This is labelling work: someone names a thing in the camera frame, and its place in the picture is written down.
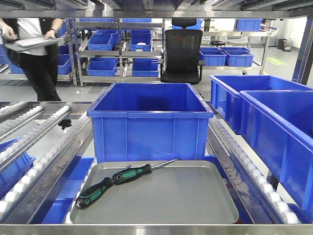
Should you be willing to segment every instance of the screwdriver handle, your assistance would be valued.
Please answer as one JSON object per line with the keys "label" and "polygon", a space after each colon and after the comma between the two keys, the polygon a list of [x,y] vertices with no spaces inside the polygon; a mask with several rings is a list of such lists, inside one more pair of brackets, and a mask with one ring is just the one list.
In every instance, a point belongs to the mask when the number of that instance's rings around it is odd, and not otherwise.
{"label": "screwdriver handle", "polygon": [[87,190],[82,192],[76,199],[76,207],[86,208],[98,200],[106,190],[113,186],[113,180],[106,177],[100,183],[89,187]]}
{"label": "screwdriver handle", "polygon": [[134,181],[144,174],[149,174],[152,172],[150,164],[146,164],[142,167],[131,167],[129,169],[122,170],[113,175],[113,181],[115,185],[121,185]]}

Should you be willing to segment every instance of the blue plastic crate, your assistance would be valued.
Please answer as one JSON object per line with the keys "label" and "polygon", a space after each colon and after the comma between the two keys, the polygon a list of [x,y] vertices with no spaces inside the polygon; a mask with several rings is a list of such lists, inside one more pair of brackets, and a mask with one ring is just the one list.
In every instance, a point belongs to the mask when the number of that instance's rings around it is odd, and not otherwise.
{"label": "blue plastic crate", "polygon": [[117,29],[100,29],[96,34],[111,34],[113,44],[117,43],[121,39],[121,34],[118,33]]}
{"label": "blue plastic crate", "polygon": [[117,72],[115,62],[93,61],[87,68],[90,76],[115,76]]}
{"label": "blue plastic crate", "polygon": [[[202,19],[197,19],[197,24],[194,26],[189,26],[186,29],[201,29]],[[172,29],[182,29],[180,26],[172,26]]]}
{"label": "blue plastic crate", "polygon": [[67,54],[59,55],[58,74],[67,75],[71,72],[70,57]]}
{"label": "blue plastic crate", "polygon": [[9,68],[10,68],[11,73],[15,73],[15,74],[24,73],[24,71],[20,67],[14,65],[12,63],[9,64]]}
{"label": "blue plastic crate", "polygon": [[201,160],[212,110],[186,83],[112,84],[87,111],[98,163]]}
{"label": "blue plastic crate", "polygon": [[151,51],[152,36],[151,34],[133,34],[130,40],[130,50],[135,51],[142,49],[143,51]]}
{"label": "blue plastic crate", "polygon": [[114,18],[79,18],[80,22],[114,22]]}
{"label": "blue plastic crate", "polygon": [[[0,144],[0,152],[6,150],[19,139],[14,139]],[[6,170],[0,174],[0,199],[25,175],[33,166],[35,158],[24,153],[17,158]]]}
{"label": "blue plastic crate", "polygon": [[150,23],[151,22],[151,18],[123,18],[123,22]]}
{"label": "blue plastic crate", "polygon": [[7,65],[10,64],[11,61],[7,55],[0,55],[0,65]]}
{"label": "blue plastic crate", "polygon": [[240,92],[242,136],[313,222],[313,92]]}
{"label": "blue plastic crate", "polygon": [[238,31],[260,31],[262,19],[237,19],[236,29]]}
{"label": "blue plastic crate", "polygon": [[158,64],[147,62],[134,62],[133,64],[134,77],[158,77]]}
{"label": "blue plastic crate", "polygon": [[246,51],[246,52],[251,52],[251,50],[249,50],[248,48],[245,47],[221,47],[220,48],[221,51]]}
{"label": "blue plastic crate", "polygon": [[116,57],[93,57],[90,58],[90,61],[102,61],[102,62],[118,62]]}
{"label": "blue plastic crate", "polygon": [[112,50],[112,48],[111,34],[93,34],[88,42],[89,50]]}
{"label": "blue plastic crate", "polygon": [[242,98],[240,91],[312,90],[302,84],[269,75],[212,75],[211,104],[231,129],[240,135]]}
{"label": "blue plastic crate", "polygon": [[216,50],[200,50],[199,59],[204,60],[206,66],[224,66],[226,54]]}
{"label": "blue plastic crate", "polygon": [[231,67],[251,67],[254,55],[246,51],[225,51],[226,64]]}

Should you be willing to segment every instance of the screwdriver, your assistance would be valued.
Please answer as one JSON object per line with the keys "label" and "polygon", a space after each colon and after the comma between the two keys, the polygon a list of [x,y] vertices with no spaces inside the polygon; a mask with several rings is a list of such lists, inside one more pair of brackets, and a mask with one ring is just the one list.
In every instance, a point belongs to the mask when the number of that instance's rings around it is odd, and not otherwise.
{"label": "screwdriver", "polygon": [[78,196],[75,205],[80,209],[87,208],[97,199],[99,199],[113,185],[121,185],[134,181],[144,174],[150,174],[153,170],[177,160],[179,159],[170,160],[154,166],[146,164],[142,167],[131,167],[131,165],[129,165],[122,171],[114,174],[112,178],[105,177],[100,183],[90,186],[87,190]]}

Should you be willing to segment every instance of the gray tray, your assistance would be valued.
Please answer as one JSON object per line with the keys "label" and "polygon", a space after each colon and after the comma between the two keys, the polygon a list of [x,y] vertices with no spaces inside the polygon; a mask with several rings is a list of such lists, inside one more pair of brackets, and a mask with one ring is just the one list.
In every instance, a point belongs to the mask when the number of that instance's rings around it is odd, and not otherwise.
{"label": "gray tray", "polygon": [[46,46],[49,46],[49,45],[52,45],[52,44],[56,44],[58,43],[58,39],[57,38],[48,38],[48,41],[47,42],[44,42],[44,43],[40,43],[40,44],[36,44],[36,45],[32,45],[32,46],[29,46],[29,47],[22,47],[20,46],[19,44],[17,43],[7,43],[5,44],[5,46],[11,50],[14,50],[18,53],[21,53],[21,52],[24,52],[24,51],[27,51],[27,50],[30,50],[30,49],[34,49],[34,48],[38,48],[38,47],[46,47]]}
{"label": "gray tray", "polygon": [[[131,164],[97,164],[83,190],[111,177]],[[73,224],[231,224],[238,211],[214,164],[207,161],[176,161],[136,181],[113,186],[86,209],[74,207]]]}

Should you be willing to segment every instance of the person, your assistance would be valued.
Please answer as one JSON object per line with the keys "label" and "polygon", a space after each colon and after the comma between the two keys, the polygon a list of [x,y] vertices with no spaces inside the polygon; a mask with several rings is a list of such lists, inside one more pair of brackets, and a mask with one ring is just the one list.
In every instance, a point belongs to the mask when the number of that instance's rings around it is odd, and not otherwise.
{"label": "person", "polygon": [[[56,37],[62,23],[62,19],[52,18],[0,18],[3,44],[41,35],[45,35],[45,38]],[[29,49],[23,53],[7,49],[7,54],[14,65],[24,70],[37,94],[37,101],[61,101],[56,91],[59,58],[57,44]],[[71,120],[64,119],[58,125],[66,130],[71,126]]]}

